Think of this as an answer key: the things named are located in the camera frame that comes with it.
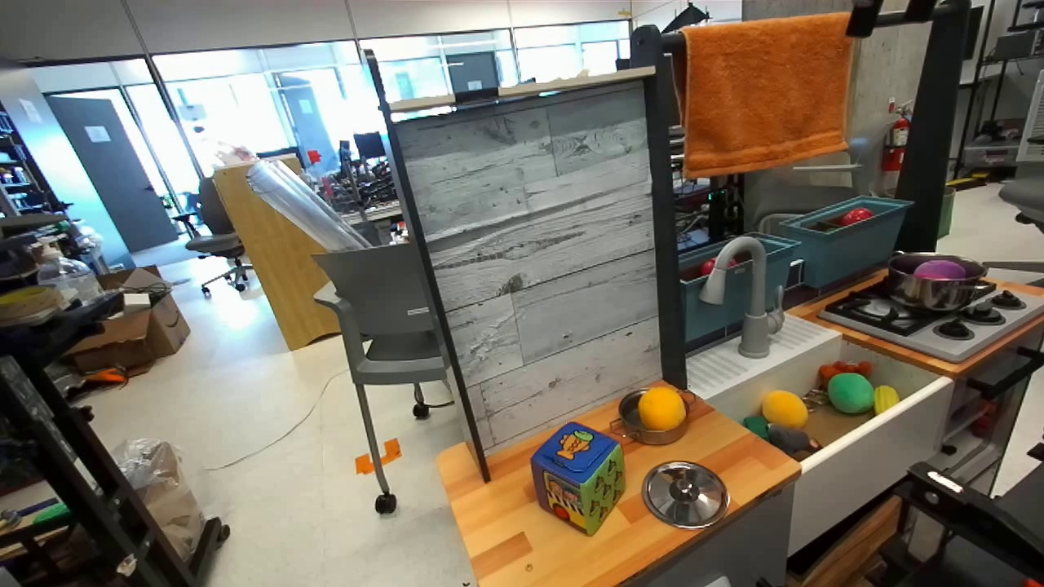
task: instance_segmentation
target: sink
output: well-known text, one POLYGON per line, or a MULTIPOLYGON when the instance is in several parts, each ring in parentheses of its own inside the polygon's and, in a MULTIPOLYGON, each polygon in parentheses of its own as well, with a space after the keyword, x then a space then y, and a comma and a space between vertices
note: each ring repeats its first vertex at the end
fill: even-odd
POLYGON ((887 492, 913 464, 941 454, 954 377, 856 345, 797 317, 787 317, 768 360, 737 356, 737 339, 686 360, 690 393, 736 420, 758 416, 764 393, 787 389, 806 395, 827 361, 872 361, 876 385, 895 385, 901 406, 879 419, 841 419, 832 409, 808 409, 808 434, 823 451, 800 461, 804 475, 797 481, 789 554, 887 492))

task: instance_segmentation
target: purple object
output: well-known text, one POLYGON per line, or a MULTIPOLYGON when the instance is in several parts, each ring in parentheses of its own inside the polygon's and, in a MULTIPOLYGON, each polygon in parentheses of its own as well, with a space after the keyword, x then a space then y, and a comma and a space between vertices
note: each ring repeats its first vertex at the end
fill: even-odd
POLYGON ((925 261, 925 265, 917 265, 913 279, 917 279, 917 281, 965 281, 971 272, 965 272, 965 265, 961 265, 961 261, 941 259, 941 261, 925 261))

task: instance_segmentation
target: fire extinguisher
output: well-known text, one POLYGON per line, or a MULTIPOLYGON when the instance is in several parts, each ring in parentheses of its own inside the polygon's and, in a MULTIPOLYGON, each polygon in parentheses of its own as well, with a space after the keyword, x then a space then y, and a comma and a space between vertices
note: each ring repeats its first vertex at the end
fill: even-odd
POLYGON ((882 192, 895 192, 904 173, 909 144, 912 144, 912 108, 887 101, 887 114, 895 114, 884 150, 882 150, 882 192))

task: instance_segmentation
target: door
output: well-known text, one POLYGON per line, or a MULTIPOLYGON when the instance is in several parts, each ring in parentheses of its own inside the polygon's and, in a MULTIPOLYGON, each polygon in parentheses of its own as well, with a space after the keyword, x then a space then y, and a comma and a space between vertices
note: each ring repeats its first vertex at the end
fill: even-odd
POLYGON ((307 80, 280 75, 278 93, 285 99, 300 159, 309 164, 307 150, 316 150, 319 167, 332 173, 339 159, 332 154, 314 84, 307 80))
POLYGON ((178 237, 110 99, 49 99, 74 158, 87 170, 130 251, 178 237))

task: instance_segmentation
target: toy stove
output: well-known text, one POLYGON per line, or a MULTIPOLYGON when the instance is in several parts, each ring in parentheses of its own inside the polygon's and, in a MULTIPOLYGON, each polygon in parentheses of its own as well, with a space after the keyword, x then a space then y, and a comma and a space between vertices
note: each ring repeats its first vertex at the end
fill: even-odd
POLYGON ((858 333, 947 360, 962 361, 1011 331, 1044 314, 1044 300, 992 292, 954 314, 909 309, 891 300, 884 285, 856 292, 823 309, 823 319, 841 323, 858 333))

